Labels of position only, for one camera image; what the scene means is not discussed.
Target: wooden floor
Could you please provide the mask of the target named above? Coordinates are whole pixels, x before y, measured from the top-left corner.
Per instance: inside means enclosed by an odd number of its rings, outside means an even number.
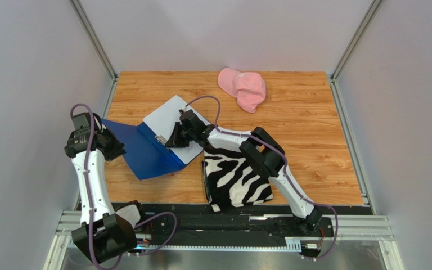
[[[267,98],[255,114],[249,114],[218,87],[217,72],[123,72],[108,119],[137,125],[174,95],[186,101],[214,95],[222,104],[218,124],[237,131],[263,127],[286,151],[294,177],[314,201],[362,204],[326,74],[262,72],[261,75],[267,85]],[[209,120],[216,116],[214,100],[203,99],[192,106]],[[203,155],[199,155],[181,172],[140,181],[119,157],[106,163],[110,199],[207,203],[202,158]],[[274,186],[272,190],[274,200],[267,203],[287,204]]]

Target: cap brim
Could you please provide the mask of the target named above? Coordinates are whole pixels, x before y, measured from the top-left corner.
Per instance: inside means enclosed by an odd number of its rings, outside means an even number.
[[[232,97],[236,97],[236,88],[233,84],[233,80],[241,74],[240,71],[230,68],[225,68],[221,70],[218,75],[218,85],[225,91],[230,94]]]

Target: cable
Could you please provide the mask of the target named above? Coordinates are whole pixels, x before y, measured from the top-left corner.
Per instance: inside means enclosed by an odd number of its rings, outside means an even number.
[[[319,242],[319,246],[322,248],[322,243],[324,242],[325,235],[324,230],[321,227],[319,227],[319,230],[321,231],[321,242]]]
[[[265,147],[271,149],[272,151],[276,152],[276,153],[277,153],[277,154],[278,154],[278,155],[283,159],[283,161],[284,161],[284,167],[283,167],[284,176],[286,177],[286,179],[287,179],[287,181],[289,182],[289,184],[291,184],[292,189],[293,189],[293,190],[298,194],[298,196],[299,196],[303,201],[305,201],[306,203],[312,204],[312,205],[314,205],[314,206],[326,207],[326,208],[329,208],[329,209],[333,212],[333,214],[334,214],[334,219],[336,220],[336,226],[335,226],[335,228],[334,228],[334,240],[332,241],[332,244],[331,244],[331,246],[329,247],[328,251],[326,251],[323,255],[317,257],[317,259],[323,259],[323,258],[327,257],[327,256],[329,255],[329,253],[332,252],[334,246],[336,245],[336,239],[337,239],[337,237],[338,237],[339,219],[338,219],[338,214],[337,214],[337,212],[336,212],[336,209],[334,209],[334,207],[332,207],[331,205],[328,205],[328,204],[320,204],[320,203],[318,203],[318,202],[314,202],[314,201],[312,201],[312,200],[309,200],[308,198],[305,198],[305,197],[301,194],[301,192],[299,192],[299,190],[296,188],[296,186],[294,185],[294,183],[292,182],[291,178],[289,177],[289,175],[288,175],[288,173],[287,173],[287,158],[286,158],[286,156],[285,156],[283,153],[281,153],[278,149],[274,148],[273,146],[267,144],[266,142],[262,141],[261,139],[259,139],[258,137],[255,137],[255,136],[253,136],[253,135],[249,135],[249,134],[241,134],[241,133],[236,133],[236,132],[229,132],[229,131],[225,131],[225,130],[221,130],[221,129],[219,129],[219,127],[218,127],[218,119],[219,119],[219,114],[221,113],[221,102],[219,102],[219,99],[218,99],[218,98],[216,98],[215,96],[209,96],[209,95],[207,95],[207,96],[200,96],[200,97],[197,97],[197,98],[195,98],[194,100],[188,102],[188,104],[186,104],[185,107],[189,106],[189,105],[192,104],[193,102],[195,102],[195,101],[197,101],[197,100],[200,100],[200,99],[202,99],[202,98],[212,98],[212,99],[216,100],[217,103],[218,103],[218,113],[216,114],[216,119],[214,120],[214,128],[215,128],[218,132],[220,132],[220,133],[222,133],[222,134],[232,135],[232,136],[251,138],[251,139],[253,139],[253,140],[255,140],[255,141],[257,141],[257,142],[263,144]],[[315,260],[315,259],[316,259],[316,257],[314,257],[314,258],[308,257],[308,258],[309,258],[310,260]]]
[[[89,130],[89,139],[88,139],[88,146],[86,147],[86,153],[84,156],[84,170],[83,170],[83,175],[84,175],[84,182],[86,185],[86,194],[88,195],[88,202],[89,202],[89,225],[88,225],[88,238],[89,238],[89,255],[91,257],[91,262],[94,264],[94,266],[96,267],[96,269],[98,270],[114,270],[118,264],[121,262],[121,258],[122,256],[120,255],[118,257],[118,260],[116,261],[116,263],[114,264],[114,266],[112,266],[111,268],[103,268],[101,267],[101,265],[98,263],[98,260],[96,259],[96,255],[95,255],[95,248],[93,247],[93,242],[94,242],[94,235],[93,235],[93,221],[94,221],[94,203],[93,203],[93,195],[91,194],[91,188],[89,187],[89,177],[88,177],[88,159],[89,159],[89,153],[91,152],[91,145],[93,144],[93,137],[95,136],[95,117],[93,116],[93,111],[91,110],[91,108],[84,104],[84,103],[78,103],[75,106],[73,106],[73,108],[71,108],[71,113],[70,116],[71,118],[73,118],[73,112],[74,110],[79,107],[79,106],[83,106],[88,110],[88,113],[90,115],[89,119],[90,119],[90,130]]]
[[[156,249],[154,249],[154,250],[151,250],[151,251],[148,251],[148,252],[145,252],[145,253],[141,253],[140,254],[140,256],[146,256],[146,255],[150,255],[150,254],[153,254],[153,253],[155,253],[155,252],[157,252],[158,250],[160,250],[163,246],[165,246],[168,242],[169,242],[169,240],[171,240],[171,238],[173,237],[173,235],[174,235],[174,233],[175,233],[175,231],[176,231],[176,226],[177,226],[177,219],[176,219],[176,215],[173,213],[173,212],[162,212],[162,213],[159,213],[159,214],[157,214],[157,215],[154,215],[154,216],[152,216],[151,218],[149,218],[149,219],[147,219],[147,220],[145,220],[145,221],[143,221],[143,222],[141,222],[141,223],[138,223],[135,227],[134,227],[134,229],[136,230],[137,228],[140,228],[141,226],[143,226],[144,224],[146,224],[146,223],[148,223],[148,222],[150,222],[150,221],[153,221],[153,220],[155,220],[156,218],[158,218],[158,217],[160,217],[160,216],[162,216],[162,215],[171,215],[173,218],[174,218],[174,226],[173,226],[173,231],[171,232],[171,234],[169,235],[169,237],[166,239],[166,241],[164,241],[164,243],[162,243],[160,246],[158,246]]]

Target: pink cap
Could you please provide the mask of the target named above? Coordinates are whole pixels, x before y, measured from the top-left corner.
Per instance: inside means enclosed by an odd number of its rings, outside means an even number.
[[[256,107],[266,98],[266,83],[258,73],[242,73],[227,67],[219,73],[218,85],[237,98],[238,105],[249,113],[255,113]]]

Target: zebra print cloth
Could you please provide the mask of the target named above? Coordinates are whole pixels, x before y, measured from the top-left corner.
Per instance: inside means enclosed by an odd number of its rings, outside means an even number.
[[[272,200],[269,180],[258,176],[240,152],[205,148],[206,198],[215,212]]]

